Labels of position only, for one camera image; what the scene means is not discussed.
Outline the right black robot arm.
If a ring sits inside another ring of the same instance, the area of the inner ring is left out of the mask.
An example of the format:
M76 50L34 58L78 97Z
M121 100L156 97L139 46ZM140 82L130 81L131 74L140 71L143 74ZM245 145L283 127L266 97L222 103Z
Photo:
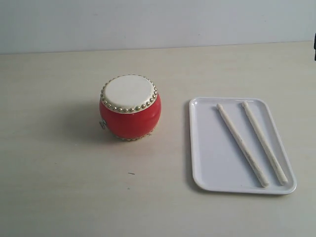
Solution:
M316 34L315 34L315 37L314 37L314 50L315 50L314 60L316 61Z

